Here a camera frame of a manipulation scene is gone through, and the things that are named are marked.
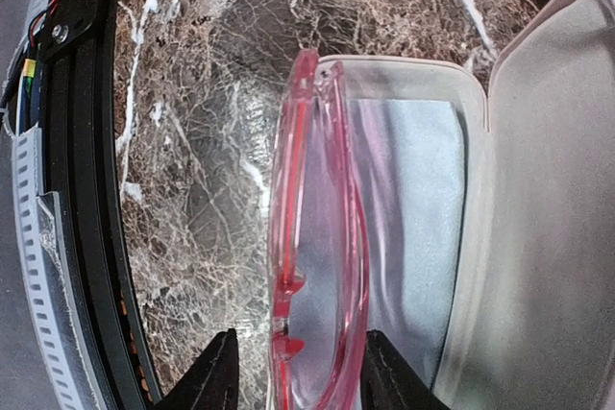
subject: cable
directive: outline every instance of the cable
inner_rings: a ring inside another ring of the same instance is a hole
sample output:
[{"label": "cable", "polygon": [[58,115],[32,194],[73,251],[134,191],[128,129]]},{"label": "cable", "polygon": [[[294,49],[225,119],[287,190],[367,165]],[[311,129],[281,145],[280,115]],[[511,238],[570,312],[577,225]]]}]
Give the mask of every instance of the cable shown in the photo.
[{"label": "cable", "polygon": [[58,1],[59,0],[51,0],[45,10],[39,12],[34,18],[32,18],[30,26],[28,27],[28,36],[30,38],[30,46],[32,48],[35,48],[35,46],[37,45],[35,41],[35,30],[37,29],[38,23],[44,18],[47,13],[53,13],[56,10],[56,7],[58,6]]}]

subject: pink plastic object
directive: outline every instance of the pink plastic object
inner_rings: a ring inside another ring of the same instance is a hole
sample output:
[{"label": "pink plastic object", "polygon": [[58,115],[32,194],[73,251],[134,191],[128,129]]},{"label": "pink plastic object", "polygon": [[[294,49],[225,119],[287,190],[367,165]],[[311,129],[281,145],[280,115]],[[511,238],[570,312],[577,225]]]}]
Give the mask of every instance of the pink plastic object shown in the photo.
[{"label": "pink plastic object", "polygon": [[271,373],[279,410],[294,410],[293,357],[304,342],[288,336],[291,300],[304,286],[297,271],[301,230],[306,149],[309,127],[321,124],[327,153],[329,184],[339,198],[334,214],[341,235],[335,236],[335,267],[339,290],[335,349],[331,378],[322,395],[309,408],[350,409],[357,392],[367,327],[368,254],[364,216],[352,171],[344,102],[343,70],[336,63],[324,82],[315,87],[318,54],[302,51],[295,61],[284,96],[276,140],[273,194],[269,221],[269,255],[273,303]]}]

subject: marble surface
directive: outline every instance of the marble surface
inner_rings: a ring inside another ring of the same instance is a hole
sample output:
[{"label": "marble surface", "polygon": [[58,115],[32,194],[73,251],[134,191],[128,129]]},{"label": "marble surface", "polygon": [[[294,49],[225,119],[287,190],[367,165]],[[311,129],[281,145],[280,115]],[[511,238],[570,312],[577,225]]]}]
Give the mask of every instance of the marble surface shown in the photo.
[{"label": "marble surface", "polygon": [[123,219],[165,392],[235,327],[240,408],[264,408],[269,178],[298,51],[451,60],[485,84],[536,12],[533,0],[119,0]]}]

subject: open plastic case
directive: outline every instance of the open plastic case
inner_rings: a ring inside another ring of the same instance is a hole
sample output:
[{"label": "open plastic case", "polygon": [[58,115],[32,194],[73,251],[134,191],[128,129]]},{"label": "open plastic case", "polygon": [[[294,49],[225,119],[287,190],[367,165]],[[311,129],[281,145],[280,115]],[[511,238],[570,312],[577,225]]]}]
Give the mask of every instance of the open plastic case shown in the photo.
[{"label": "open plastic case", "polygon": [[[361,245],[372,225],[343,134],[344,101],[358,99],[447,101],[462,129],[463,219],[433,392],[455,409],[615,407],[614,6],[553,0],[502,52],[488,98],[447,62],[302,53],[284,100],[271,211],[278,408],[350,408],[355,397],[375,248]],[[352,276],[334,279],[336,347],[322,364],[328,379],[305,398],[290,306],[308,281],[296,269],[309,142],[328,154],[329,172],[309,200],[337,195],[336,212],[322,213],[344,230],[331,258]]]}]

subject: bolt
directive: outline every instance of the bolt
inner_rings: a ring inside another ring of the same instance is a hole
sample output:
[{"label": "bolt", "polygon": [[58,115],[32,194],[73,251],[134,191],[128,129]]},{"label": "bolt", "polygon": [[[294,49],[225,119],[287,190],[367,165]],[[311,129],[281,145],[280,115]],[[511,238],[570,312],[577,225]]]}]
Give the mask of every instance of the bolt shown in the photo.
[{"label": "bolt", "polygon": [[51,31],[51,37],[58,43],[62,43],[68,37],[68,26],[57,24]]}]

